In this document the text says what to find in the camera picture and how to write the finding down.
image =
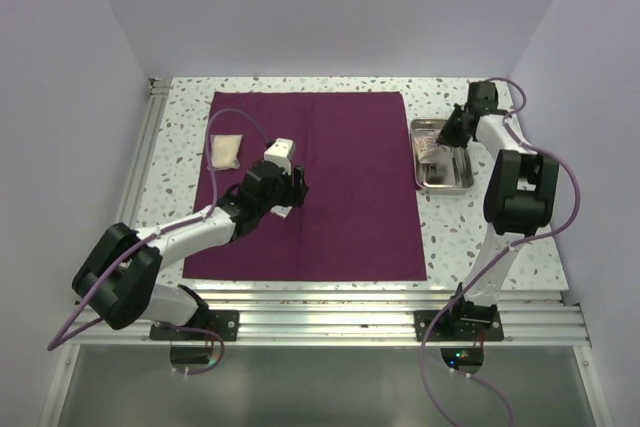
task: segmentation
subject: maroon cloth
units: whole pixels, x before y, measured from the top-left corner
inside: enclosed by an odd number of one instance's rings
[[[267,214],[236,242],[186,259],[187,278],[392,281],[426,278],[402,96],[380,93],[216,93],[210,115],[237,108],[271,140],[293,139],[309,194],[286,219]],[[218,191],[242,181],[264,142],[251,123],[220,116],[215,134],[243,133],[240,169],[216,172]],[[194,211],[211,202],[203,154]]]

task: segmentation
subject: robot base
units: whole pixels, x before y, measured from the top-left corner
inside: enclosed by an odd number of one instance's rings
[[[422,342],[427,327],[433,318],[440,312],[439,310],[417,310],[413,313],[414,327],[416,329],[416,340]],[[471,319],[461,318],[454,320],[450,315],[443,316],[431,331],[427,339],[428,342],[456,342],[479,340],[484,333],[484,342],[500,342],[504,340],[502,331],[502,320],[500,313],[494,314],[493,320],[489,323],[477,322]]]

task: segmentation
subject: small bag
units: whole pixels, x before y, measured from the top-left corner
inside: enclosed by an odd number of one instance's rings
[[[416,159],[420,164],[437,164],[451,157],[451,151],[443,145],[438,145],[437,131],[417,131],[413,134],[413,146]]]
[[[211,165],[214,170],[237,169],[238,151],[242,142],[242,134],[237,135],[212,135],[211,139]]]

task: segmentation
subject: cable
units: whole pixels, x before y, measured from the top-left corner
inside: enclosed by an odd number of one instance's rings
[[[245,117],[246,119],[251,121],[251,123],[256,127],[256,129],[258,129],[258,131],[260,132],[262,137],[265,139],[265,142],[268,142],[268,138],[267,138],[266,134],[264,133],[264,130],[262,130],[262,128],[258,124],[258,122],[256,122],[256,120],[253,119],[253,117],[251,117],[249,114],[247,114],[247,113],[245,113],[245,112],[243,112],[241,110],[238,110],[238,109],[221,109],[221,110],[217,111],[215,114],[213,114],[211,116],[211,118],[209,119],[209,122],[207,123],[207,128],[205,130],[204,151],[205,151],[205,158],[206,158],[206,162],[207,162],[207,170],[209,170],[209,173],[211,174],[211,182],[213,184],[213,199],[211,201],[211,206],[210,206],[209,210],[207,210],[207,212],[205,214],[205,217],[204,217],[205,219],[210,217],[213,214],[213,212],[214,212],[214,210],[216,208],[216,204],[218,203],[218,185],[217,185],[214,169],[213,169],[213,167],[211,165],[211,140],[209,139],[209,131],[211,130],[211,127],[213,126],[213,121],[216,118],[218,118],[220,116],[220,114],[229,113],[229,112],[233,112],[233,113],[242,115],[243,117]],[[195,224],[197,222],[201,222],[203,220],[204,219],[202,219],[200,217],[195,217],[195,218],[186,219],[186,220],[183,220],[183,221],[180,221],[180,222],[176,222],[175,224],[170,224],[170,225],[160,229],[158,232],[154,232],[153,234],[150,234],[147,237],[145,237],[144,239],[136,242],[133,246],[129,247],[126,251],[124,251],[122,254],[120,254],[120,256],[118,256],[109,265],[109,267],[107,267],[107,269],[102,273],[102,275],[100,275],[100,277],[98,277],[98,280],[96,280],[95,284],[93,284],[93,286],[91,286],[89,291],[84,295],[84,297],[82,298],[80,303],[76,306],[76,308],[71,313],[69,318],[62,324],[62,327],[60,327],[58,332],[54,335],[53,339],[51,339],[51,341],[47,345],[47,350],[49,352],[51,352],[51,351],[57,349],[62,344],[67,342],[69,339],[72,339],[73,337],[75,337],[76,335],[84,332],[85,330],[89,329],[90,327],[93,327],[94,325],[102,322],[103,319],[98,317],[97,319],[93,319],[92,321],[87,322],[83,326],[78,327],[76,330],[74,330],[72,332],[68,332],[68,330],[71,328],[73,323],[78,319],[78,317],[80,316],[80,314],[82,313],[84,308],[87,305],[89,305],[89,302],[91,302],[93,297],[96,295],[96,292],[98,291],[98,289],[100,289],[102,284],[105,283],[107,278],[113,273],[114,270],[116,270],[118,268],[118,266],[122,262],[125,262],[135,252],[140,250],[142,247],[147,245],[152,240],[157,239],[158,237],[160,237],[160,236],[162,236],[162,235],[164,235],[164,234],[166,234],[168,232],[171,232],[173,230],[176,230],[176,229],[179,229],[179,228],[182,228],[182,227],[186,227],[188,225]],[[222,359],[222,355],[224,354],[224,343],[222,341],[222,338],[220,338],[220,336],[218,334],[216,334],[215,332],[210,331],[210,330],[204,330],[204,329],[192,329],[190,327],[175,326],[175,325],[172,325],[172,324],[167,324],[167,325],[169,327],[173,328],[173,329],[176,329],[176,330],[181,330],[181,331],[184,331],[184,332],[201,333],[201,334],[205,334],[205,335],[209,335],[209,336],[213,337],[221,345],[220,359]],[[208,372],[215,365],[217,365],[217,363],[220,361],[220,359],[218,359],[218,361],[215,362],[213,364],[213,366],[210,365],[209,367],[207,367],[205,369],[197,369],[197,370],[194,370],[194,371],[188,371],[187,370],[186,373],[188,375],[192,375],[192,374],[200,374],[200,373]]]
[[[427,327],[427,331],[425,332],[424,337],[422,338],[422,342],[420,344],[420,355],[419,355],[420,377],[422,379],[422,384],[424,385],[425,391],[427,392],[427,395],[429,396],[429,399],[431,399],[431,402],[433,403],[433,405],[436,407],[436,409],[438,409],[438,411],[442,414],[443,417],[445,417],[452,425],[457,426],[457,427],[461,427],[461,424],[458,423],[447,412],[447,410],[444,408],[444,406],[436,399],[435,394],[433,392],[433,389],[431,387],[431,384],[429,384],[429,380],[427,378],[427,374],[425,372],[425,368],[424,368],[425,358],[424,358],[424,355],[425,355],[426,344],[427,344],[427,339],[429,338],[429,335],[433,331],[433,329],[434,329],[435,325],[438,323],[438,321],[442,318],[442,316],[447,311],[449,311],[456,302],[458,302],[461,298],[463,298],[464,295],[480,280],[480,278],[482,278],[482,276],[484,274],[486,274],[489,270],[491,270],[500,261],[500,259],[502,259],[507,254],[507,252],[509,252],[509,250],[517,247],[518,245],[526,244],[526,243],[529,243],[529,242],[534,242],[536,240],[546,239],[546,238],[549,238],[549,237],[554,237],[554,236],[560,234],[561,232],[564,232],[565,230],[567,230],[569,228],[569,226],[571,224],[573,224],[573,222],[575,221],[576,217],[578,216],[578,212],[580,210],[580,203],[581,203],[580,186],[578,185],[578,179],[577,179],[573,169],[571,169],[571,167],[569,167],[569,165],[567,165],[567,163],[565,161],[563,161],[562,159],[560,159],[557,155],[555,155],[555,154],[553,154],[551,152],[548,152],[548,151],[546,151],[544,149],[541,149],[539,147],[534,147],[531,144],[529,144],[528,142],[525,142],[522,139],[520,139],[518,134],[509,125],[508,121],[513,117],[513,114],[522,111],[522,109],[524,109],[524,107],[527,105],[527,96],[526,96],[524,90],[522,89],[522,87],[520,87],[516,82],[514,82],[514,81],[512,81],[510,79],[503,78],[503,77],[492,77],[492,78],[486,80],[486,82],[492,82],[492,81],[506,82],[507,84],[513,86],[520,93],[520,95],[522,96],[522,104],[520,105],[520,107],[518,107],[517,109],[510,110],[509,112],[507,112],[503,116],[503,119],[502,119],[502,123],[503,123],[505,129],[507,130],[507,132],[509,133],[509,135],[511,136],[511,138],[515,142],[517,142],[519,145],[523,146],[524,148],[532,150],[532,151],[537,152],[537,153],[542,154],[542,155],[546,155],[546,156],[552,158],[553,160],[555,160],[556,162],[558,162],[558,164],[562,166],[562,168],[565,170],[565,172],[569,176],[569,179],[571,180],[571,185],[573,186],[573,192],[574,192],[574,199],[575,200],[574,200],[574,204],[573,204],[573,209],[571,211],[571,215],[569,215],[569,218],[560,227],[558,227],[556,229],[551,229],[549,232],[546,232],[544,234],[538,234],[538,235],[534,235],[532,237],[525,237],[525,238],[522,238],[522,239],[515,240],[515,241],[511,242],[507,247],[502,249],[480,272],[478,272],[478,275],[476,275],[473,279],[471,279],[471,281],[467,284],[467,286],[465,288],[463,288],[456,296],[452,297],[451,300],[449,300],[449,302],[447,303],[447,305],[445,305],[444,308],[442,310],[440,310],[435,315],[435,317],[431,320],[431,322],[429,323],[429,326]],[[455,372],[458,373],[461,376],[466,376],[466,374],[463,373],[463,372],[459,372],[459,371],[455,371]],[[493,386],[491,383],[489,383],[488,381],[486,381],[484,379],[476,377],[475,375],[470,376],[470,378],[472,380],[478,382],[479,384],[485,386],[486,388],[488,388],[489,390],[494,392],[500,398],[502,403],[505,405],[505,408],[507,409],[508,425],[509,425],[509,427],[512,427],[514,425],[515,415],[514,415],[514,412],[513,412],[513,407],[511,406],[511,404],[509,403],[507,398],[504,396],[504,394],[502,394],[502,392],[500,392],[495,386]]]

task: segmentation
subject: item in tray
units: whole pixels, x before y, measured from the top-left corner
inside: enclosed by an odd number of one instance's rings
[[[442,164],[451,158],[451,149],[438,145],[439,132],[437,130],[422,130],[414,132],[413,146],[416,159],[420,164]]]

